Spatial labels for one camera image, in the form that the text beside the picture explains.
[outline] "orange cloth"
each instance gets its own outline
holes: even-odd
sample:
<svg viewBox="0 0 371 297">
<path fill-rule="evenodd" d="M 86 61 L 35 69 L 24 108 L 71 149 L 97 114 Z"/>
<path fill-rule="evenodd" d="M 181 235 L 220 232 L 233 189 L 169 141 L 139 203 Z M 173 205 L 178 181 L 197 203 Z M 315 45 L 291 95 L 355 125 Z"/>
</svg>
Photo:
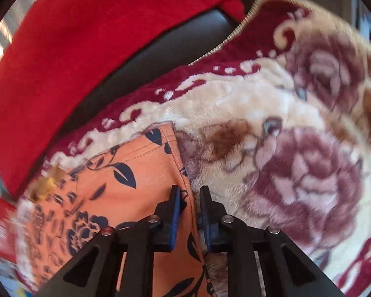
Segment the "orange cloth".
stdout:
<svg viewBox="0 0 371 297">
<path fill-rule="evenodd" d="M 38 286 L 94 234 L 153 214 L 177 184 L 182 189 L 178 237 L 172 253 L 155 253 L 153 296 L 208 296 L 212 286 L 198 245 L 195 206 L 169 124 L 96 155 L 70 171 L 25 224 Z"/>
</svg>

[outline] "maroon fabric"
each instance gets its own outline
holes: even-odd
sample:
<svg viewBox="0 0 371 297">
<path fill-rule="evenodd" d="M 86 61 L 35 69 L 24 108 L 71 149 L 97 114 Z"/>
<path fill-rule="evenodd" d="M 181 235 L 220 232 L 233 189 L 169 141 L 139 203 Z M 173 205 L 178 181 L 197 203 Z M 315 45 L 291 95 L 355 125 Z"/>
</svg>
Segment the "maroon fabric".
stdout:
<svg viewBox="0 0 371 297">
<path fill-rule="evenodd" d="M 137 91 L 125 95 L 105 109 L 103 109 L 94 119 L 89 121 L 83 127 L 64 136 L 56 143 L 54 143 L 47 152 L 47 158 L 50 158 L 55 152 L 63 151 L 66 155 L 70 155 L 68 145 L 71 142 L 78 143 L 87 131 L 97 129 L 99 131 L 107 131 L 102 125 L 102 120 L 109 118 L 115 122 L 109 129 L 119 128 L 129 122 L 120 122 L 119 115 L 126 108 L 132 104 L 149 100 L 151 102 L 163 103 L 165 100 L 162 95 L 156 95 L 157 88 L 164 88 L 166 90 L 174 90 L 177 85 L 188 78 L 190 75 L 201 74 L 204 72 L 211 72 L 212 66 L 220 63 L 221 66 L 218 71 L 214 73 L 218 75 L 226 75 L 224 68 L 232 67 L 232 63 L 238 64 L 240 60 L 248 60 L 255 58 L 255 53 L 260 50 L 263 54 L 268 54 L 269 51 L 275 49 L 279 54 L 281 51 L 274 47 L 273 32 L 275 28 L 284 20 L 288 19 L 287 12 L 295 12 L 298 8 L 290 3 L 270 1 L 266 2 L 258 15 L 250 21 L 249 25 L 244 29 L 243 33 L 226 44 L 219 52 L 216 52 L 209 57 L 201 59 L 192 66 L 181 66 L 169 72 L 168 74 L 156 79 L 155 81 L 139 88 Z M 289 42 L 294 40 L 294 33 L 289 32 L 287 35 Z M 232 75 L 244 75 L 240 69 L 233 72 Z M 192 88 L 203 84 L 205 81 L 201 80 L 195 82 Z M 174 91 L 172 99 L 178 98 L 188 91 Z M 133 112 L 132 120 L 139 115 L 137 111 Z"/>
<path fill-rule="evenodd" d="M 92 88 L 160 33 L 224 0 L 38 0 L 0 62 L 0 173 L 15 197 Z M 236 10 L 238 6 L 227 6 Z"/>
</svg>

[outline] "stitching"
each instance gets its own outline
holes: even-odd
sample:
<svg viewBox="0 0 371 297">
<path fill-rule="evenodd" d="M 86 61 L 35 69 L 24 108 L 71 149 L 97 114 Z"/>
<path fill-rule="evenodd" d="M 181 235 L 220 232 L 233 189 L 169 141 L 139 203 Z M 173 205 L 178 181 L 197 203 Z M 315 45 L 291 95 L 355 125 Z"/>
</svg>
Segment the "stitching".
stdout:
<svg viewBox="0 0 371 297">
<path fill-rule="evenodd" d="M 121 148 L 121 146 L 123 146 L 123 145 L 125 145 L 125 144 L 129 144 L 129 143 L 131 143 L 132 141 L 133 141 L 133 140 L 121 144 L 121 145 L 120 145 L 120 148 Z M 129 154 L 131 154 L 131 153 L 133 153 L 133 152 L 136 152 L 136 151 L 138 151 L 138 150 L 140 150 L 140 149 L 143 149 L 143 148 L 145 148 L 145 147 L 149 147 L 149 146 L 153 146 L 153 145 L 156 145 L 156 144 L 153 143 L 153 142 L 150 142 L 150 141 L 149 141 L 148 144 L 143 145 L 142 147 L 138 147 L 137 149 L 134 149 L 134 150 L 132 150 L 132 151 L 129 151 L 129 152 L 123 154 L 123 156 L 125 156 L 125 155 L 129 155 Z"/>
<path fill-rule="evenodd" d="M 165 134 L 164 134 L 164 136 L 165 136 L 165 139 L 167 140 L 167 142 L 173 142 L 173 141 L 176 141 L 175 139 L 174 139 L 174 140 L 173 140 L 173 139 L 172 139 L 172 140 L 167 139 L 167 137 L 166 137 Z M 160 148 L 161 148 L 161 146 L 158 145 L 157 147 L 155 147 L 154 149 L 152 149 L 152 150 L 150 150 L 150 151 L 147 151 L 146 153 L 143 153 L 143 154 L 140 154 L 140 155 L 137 155 L 137 156 L 131 157 L 131 158 L 129 158 L 129 159 L 126 159 L 125 161 L 120 161 L 120 162 L 125 163 L 125 162 L 132 161 L 132 160 L 135 159 L 135 158 L 142 157 L 142 156 L 147 155 L 147 154 L 151 153 L 152 151 L 155 151 L 156 149 L 160 149 Z"/>
<path fill-rule="evenodd" d="M 173 143 L 175 142 L 176 143 L 176 147 L 177 147 L 177 140 L 176 138 L 174 140 L 171 140 L 171 141 L 168 141 L 170 143 Z M 194 235 L 194 239 L 195 239 L 195 242 L 199 242 L 199 238 L 198 238 L 198 230 L 197 230 L 197 217 L 196 217 L 196 212 L 195 212 L 195 201 L 193 202 L 194 200 L 194 194 L 192 193 L 192 190 L 188 190 L 187 187 L 186 187 L 186 183 L 185 183 L 185 176 L 182 175 L 179 171 L 179 169 L 181 167 L 179 167 L 176 163 L 176 160 L 174 159 L 174 155 L 173 155 L 173 152 L 171 152 L 171 157 L 173 159 L 173 162 L 175 164 L 175 166 L 177 167 L 177 173 L 180 174 L 182 180 L 183 180 L 183 185 L 184 185 L 184 188 L 185 190 L 187 191 L 187 194 L 188 194 L 188 198 L 190 200 L 190 206 L 191 206 L 191 220 L 192 220 L 192 225 L 193 225 L 193 229 L 192 229 L 192 232 L 193 232 L 193 235 Z M 201 264 L 205 264 L 205 258 L 203 257 L 203 254 L 202 254 L 202 251 L 201 251 L 201 247 L 199 246 L 198 244 L 198 250 L 200 252 L 200 255 L 202 256 L 202 260 L 203 260 L 203 263 L 201 262 Z"/>
</svg>

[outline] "leaf print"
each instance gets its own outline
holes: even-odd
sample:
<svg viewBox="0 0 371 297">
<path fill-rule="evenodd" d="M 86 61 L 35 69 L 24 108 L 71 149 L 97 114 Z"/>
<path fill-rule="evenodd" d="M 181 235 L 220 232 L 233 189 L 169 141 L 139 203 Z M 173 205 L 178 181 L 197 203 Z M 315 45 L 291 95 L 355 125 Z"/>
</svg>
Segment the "leaf print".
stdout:
<svg viewBox="0 0 371 297">
<path fill-rule="evenodd" d="M 51 222 L 54 216 L 55 216 L 55 211 L 50 210 L 46 216 L 46 222 Z"/>
<path fill-rule="evenodd" d="M 163 297 L 174 297 L 174 296 L 180 295 L 182 292 L 184 292 L 184 290 L 186 290 L 189 287 L 189 285 L 192 284 L 193 281 L 194 281 L 194 278 L 184 279 L 183 281 L 174 285 L 174 287 Z"/>
<path fill-rule="evenodd" d="M 104 156 L 102 156 L 102 157 L 101 157 L 101 158 L 96 162 L 96 167 L 101 166 L 102 163 L 103 163 L 103 161 L 104 161 Z"/>
<path fill-rule="evenodd" d="M 120 173 L 114 171 L 114 176 L 118 182 L 130 186 L 132 188 L 136 188 L 136 180 L 133 175 L 131 168 L 126 165 L 125 163 L 116 163 L 113 165 Z"/>
<path fill-rule="evenodd" d="M 77 198 L 77 194 L 75 194 L 74 192 L 69 192 L 68 194 L 66 194 L 66 196 L 69 198 L 71 204 L 73 204 L 75 198 Z"/>
<path fill-rule="evenodd" d="M 118 149 L 119 149 L 119 145 L 115 145 L 115 146 L 111 147 L 110 154 L 115 155 L 117 153 Z"/>
<path fill-rule="evenodd" d="M 60 226 L 59 226 L 59 231 L 58 231 L 58 235 L 61 237 L 62 234 L 63 234 L 63 229 L 64 229 L 64 220 L 62 219 L 62 221 L 60 221 Z"/>
<path fill-rule="evenodd" d="M 188 194 L 183 197 L 180 201 L 180 212 L 182 212 L 187 207 L 186 198 L 188 197 Z"/>
<path fill-rule="evenodd" d="M 201 260 L 199 259 L 197 250 L 196 250 L 196 244 L 195 244 L 194 236 L 192 235 L 192 233 L 190 233 L 188 236 L 187 250 L 191 257 L 201 262 Z"/>
<path fill-rule="evenodd" d="M 162 145 L 162 135 L 161 131 L 158 128 L 155 128 L 152 131 L 145 133 L 145 137 L 147 137 L 150 141 L 159 146 Z"/>
<path fill-rule="evenodd" d="M 59 182 L 58 182 L 58 188 L 62 189 L 63 188 L 63 185 L 66 183 L 66 181 L 64 179 L 60 179 Z"/>
<path fill-rule="evenodd" d="M 47 274 L 50 274 L 51 273 L 51 270 L 48 266 L 44 266 L 43 267 L 43 272 L 46 272 Z"/>
<path fill-rule="evenodd" d="M 76 181 L 78 179 L 78 173 L 80 173 L 81 171 L 83 171 L 85 169 L 85 166 L 84 165 L 80 165 L 78 167 L 76 167 L 75 169 L 73 169 L 72 171 L 70 171 L 68 173 L 68 175 L 70 175 L 71 177 L 71 181 Z"/>
<path fill-rule="evenodd" d="M 51 249 L 51 245 L 52 245 L 52 239 L 49 235 L 46 235 L 46 245 L 48 247 L 48 250 Z"/>
<path fill-rule="evenodd" d="M 55 219 L 54 222 L 52 222 L 51 233 L 54 233 L 57 224 L 58 224 L 58 219 Z"/>
<path fill-rule="evenodd" d="M 203 281 L 203 277 L 204 277 L 204 274 L 203 274 L 203 271 L 202 271 L 202 274 L 199 277 L 198 282 L 195 284 L 194 288 L 191 289 L 188 293 L 184 294 L 182 297 L 192 297 L 192 296 L 197 297 L 198 291 L 199 291 L 199 289 L 201 287 L 201 284 L 202 284 L 202 281 Z"/>
<path fill-rule="evenodd" d="M 187 177 L 187 176 L 188 176 L 188 174 L 187 174 L 187 171 L 186 171 L 186 168 L 185 168 L 185 167 L 182 167 L 182 168 L 180 169 L 180 173 L 182 173 L 182 175 L 184 175 L 185 177 Z"/>
<path fill-rule="evenodd" d="M 73 215 L 74 213 L 76 213 L 77 210 L 80 209 L 83 204 L 84 204 L 84 199 L 82 199 L 79 203 L 77 203 L 77 205 L 70 212 L 68 212 L 69 215 Z"/>
<path fill-rule="evenodd" d="M 100 197 L 103 194 L 105 189 L 106 189 L 106 184 L 99 186 L 98 189 L 95 191 L 95 193 L 92 194 L 89 199 L 91 201 L 96 200 L 98 197 Z"/>
<path fill-rule="evenodd" d="M 54 201 L 63 207 L 63 198 L 60 195 L 54 194 Z"/>
<path fill-rule="evenodd" d="M 172 149 L 170 148 L 168 142 L 165 143 L 165 148 L 164 149 L 165 149 L 166 154 L 171 154 L 172 153 Z"/>
<path fill-rule="evenodd" d="M 63 243 L 59 243 L 59 247 L 60 247 L 60 251 L 65 254 L 65 250 L 64 250 L 64 244 Z"/>
</svg>

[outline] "navy leaf pattern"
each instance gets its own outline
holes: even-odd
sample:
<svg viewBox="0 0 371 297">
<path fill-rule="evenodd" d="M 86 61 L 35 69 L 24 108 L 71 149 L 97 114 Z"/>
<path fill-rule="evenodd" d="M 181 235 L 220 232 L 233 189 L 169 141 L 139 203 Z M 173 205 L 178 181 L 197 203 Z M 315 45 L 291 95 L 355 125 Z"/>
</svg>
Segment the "navy leaf pattern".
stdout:
<svg viewBox="0 0 371 297">
<path fill-rule="evenodd" d="M 65 252 L 65 250 L 64 250 L 64 245 L 63 245 L 63 243 L 59 243 L 59 247 L 60 247 L 60 251 L 63 253 L 63 254 L 65 254 L 66 252 Z"/>
<path fill-rule="evenodd" d="M 163 297 L 175 297 L 180 295 L 184 290 L 186 290 L 189 285 L 192 284 L 194 278 L 184 279 L 183 281 L 176 284 L 167 294 L 163 295 Z"/>
<path fill-rule="evenodd" d="M 184 175 L 185 177 L 188 176 L 187 171 L 186 171 L 186 168 L 184 166 L 180 169 L 179 172 L 182 173 L 182 175 Z"/>
<path fill-rule="evenodd" d="M 50 210 L 46 216 L 46 222 L 51 222 L 54 216 L 55 216 L 55 211 Z"/>
<path fill-rule="evenodd" d="M 73 215 L 74 213 L 76 213 L 77 210 L 79 210 L 82 207 L 83 204 L 84 204 L 84 199 L 82 199 L 80 202 L 78 202 L 76 204 L 76 206 L 69 212 L 69 214 Z"/>
<path fill-rule="evenodd" d="M 78 211 L 72 222 L 71 229 L 68 229 L 66 233 L 69 253 L 74 256 L 95 234 L 107 227 L 108 224 L 106 217 L 97 215 L 89 217 L 87 211 Z"/>
<path fill-rule="evenodd" d="M 110 154 L 115 155 L 117 153 L 118 149 L 119 149 L 119 145 L 115 145 L 115 146 L 111 147 Z"/>
<path fill-rule="evenodd" d="M 165 143 L 165 153 L 166 154 L 171 154 L 172 153 L 172 150 L 171 150 L 168 142 Z"/>
<path fill-rule="evenodd" d="M 191 289 L 187 294 L 184 294 L 182 297 L 192 297 L 198 295 L 198 290 L 201 287 L 202 281 L 203 281 L 204 274 L 202 272 L 201 276 L 198 279 L 198 282 L 195 284 L 194 288 Z"/>
<path fill-rule="evenodd" d="M 187 207 L 187 202 L 186 202 L 186 197 L 187 196 L 182 198 L 181 201 L 180 201 L 180 212 L 183 212 L 183 210 Z"/>
<path fill-rule="evenodd" d="M 59 182 L 58 182 L 58 188 L 62 189 L 63 188 L 63 185 L 66 183 L 66 181 L 64 179 L 60 179 Z"/>
<path fill-rule="evenodd" d="M 62 219 L 60 221 L 60 226 L 59 226 L 59 230 L 58 230 L 58 235 L 61 237 L 62 234 L 63 234 L 63 230 L 64 230 L 64 220 Z"/>
<path fill-rule="evenodd" d="M 96 167 L 99 167 L 99 166 L 101 166 L 102 165 L 102 163 L 103 163 L 103 161 L 104 161 L 104 156 L 103 157 L 101 157 L 97 162 L 96 162 Z"/>
<path fill-rule="evenodd" d="M 158 128 L 155 128 L 152 131 L 145 133 L 145 137 L 147 137 L 150 141 L 159 146 L 162 145 L 162 135 L 161 131 Z"/>
<path fill-rule="evenodd" d="M 96 200 L 98 197 L 100 197 L 103 194 L 105 189 L 106 189 L 106 184 L 99 186 L 98 189 L 95 191 L 95 193 L 92 194 L 89 199 L 91 201 Z"/>
<path fill-rule="evenodd" d="M 52 239 L 49 235 L 46 235 L 46 245 L 48 246 L 48 250 L 51 249 Z"/>
<path fill-rule="evenodd" d="M 136 188 L 135 176 L 128 165 L 125 163 L 116 163 L 113 165 L 113 167 L 115 167 L 121 173 L 120 174 L 117 171 L 114 171 L 114 176 L 118 182 L 132 188 Z"/>
<path fill-rule="evenodd" d="M 63 207 L 63 198 L 60 195 L 54 194 L 54 201 Z"/>
<path fill-rule="evenodd" d="M 68 197 L 71 204 L 73 204 L 75 198 L 77 197 L 77 194 L 75 194 L 74 192 L 69 192 L 68 194 L 66 194 L 66 196 Z"/>
<path fill-rule="evenodd" d="M 58 224 L 58 219 L 55 219 L 54 222 L 52 222 L 52 225 L 51 225 L 51 233 L 54 233 L 57 224 Z"/>
<path fill-rule="evenodd" d="M 201 262 L 201 260 L 199 259 L 197 250 L 196 250 L 196 244 L 195 244 L 194 236 L 192 235 L 192 233 L 190 233 L 188 236 L 187 250 L 191 257 Z"/>
</svg>

